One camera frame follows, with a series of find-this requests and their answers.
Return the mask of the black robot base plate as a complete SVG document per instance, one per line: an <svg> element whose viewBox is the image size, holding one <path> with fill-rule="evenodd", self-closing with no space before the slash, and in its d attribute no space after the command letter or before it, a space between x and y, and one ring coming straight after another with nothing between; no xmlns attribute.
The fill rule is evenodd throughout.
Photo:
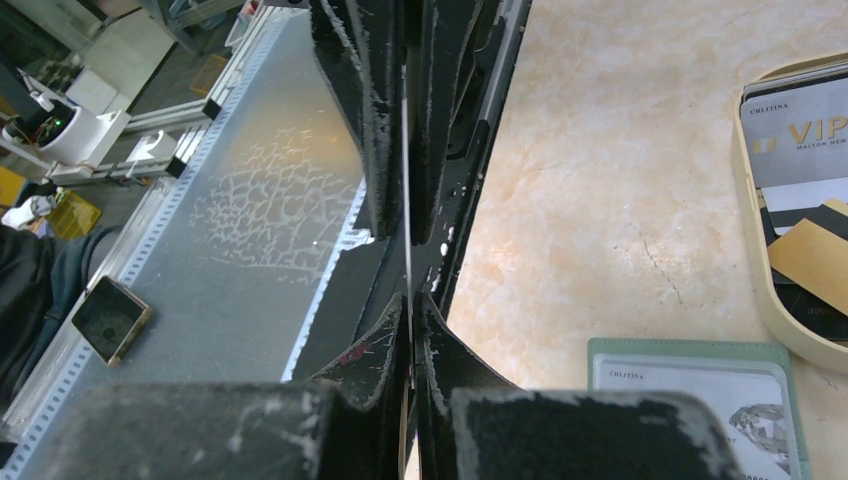
<svg viewBox="0 0 848 480"><path fill-rule="evenodd" d="M403 7L402 66L407 68L407 4ZM453 301L531 5L481 1L483 9L460 73L438 211L430 241L412 244L412 293L428 290L442 313ZM352 229L367 244L342 250L320 292L305 344L286 367L288 380L308 377L355 344L396 294L406 294L403 200L396 232L376 239L364 198Z"/></svg>

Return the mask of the light blue card holder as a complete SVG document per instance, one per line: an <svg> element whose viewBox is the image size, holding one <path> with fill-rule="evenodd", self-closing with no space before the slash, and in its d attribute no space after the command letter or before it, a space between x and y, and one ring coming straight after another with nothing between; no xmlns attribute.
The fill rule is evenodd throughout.
<svg viewBox="0 0 848 480"><path fill-rule="evenodd" d="M809 479L791 362L776 343L592 338L593 390L692 395L721 426L744 479Z"/></svg>

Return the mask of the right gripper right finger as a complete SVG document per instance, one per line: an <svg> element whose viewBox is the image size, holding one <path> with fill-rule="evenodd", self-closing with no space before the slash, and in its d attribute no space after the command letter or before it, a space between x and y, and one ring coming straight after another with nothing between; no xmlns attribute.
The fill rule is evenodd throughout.
<svg viewBox="0 0 848 480"><path fill-rule="evenodd" d="M679 392L525 390L447 326L430 294L411 313L425 479L737 479L711 410Z"/></svg>

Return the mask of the grey patterned card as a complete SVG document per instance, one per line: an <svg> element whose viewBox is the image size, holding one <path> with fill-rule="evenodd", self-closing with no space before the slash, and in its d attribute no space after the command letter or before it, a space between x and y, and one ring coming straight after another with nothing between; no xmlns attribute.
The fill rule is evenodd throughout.
<svg viewBox="0 0 848 480"><path fill-rule="evenodd" d="M782 385L770 374L602 361L594 386L695 396L721 424L744 479L793 479L798 472Z"/></svg>

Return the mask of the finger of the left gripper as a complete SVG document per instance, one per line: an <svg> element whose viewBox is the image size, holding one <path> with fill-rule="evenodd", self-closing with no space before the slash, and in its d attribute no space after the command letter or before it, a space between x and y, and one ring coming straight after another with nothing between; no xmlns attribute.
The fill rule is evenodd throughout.
<svg viewBox="0 0 848 480"><path fill-rule="evenodd" d="M410 233L430 241L438 211L460 73L481 1L407 4Z"/></svg>
<svg viewBox="0 0 848 480"><path fill-rule="evenodd" d="M392 236L401 208L400 1L313 0L313 51L359 151L372 235Z"/></svg>

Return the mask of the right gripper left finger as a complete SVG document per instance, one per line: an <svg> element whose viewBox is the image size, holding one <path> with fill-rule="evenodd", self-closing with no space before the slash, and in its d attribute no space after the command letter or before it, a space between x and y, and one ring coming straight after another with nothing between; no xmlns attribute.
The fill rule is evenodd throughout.
<svg viewBox="0 0 848 480"><path fill-rule="evenodd" d="M313 376L285 383L124 384L89 392L44 479L399 479L408 326L394 295Z"/></svg>

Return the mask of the glossy black card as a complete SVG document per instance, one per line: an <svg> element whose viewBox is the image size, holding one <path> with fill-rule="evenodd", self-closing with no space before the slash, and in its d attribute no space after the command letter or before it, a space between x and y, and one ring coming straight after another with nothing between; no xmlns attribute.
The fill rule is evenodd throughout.
<svg viewBox="0 0 848 480"><path fill-rule="evenodd" d="M403 200L403 233L404 233L404 263L406 283L406 306L408 340L410 347L409 360L409 382L412 390L415 390L415 353L413 339L413 294L412 294L412 238L411 238L411 201L410 201L410 169L409 169L409 120L408 120L408 93L407 93L407 68L401 67L401 180Z"/></svg>

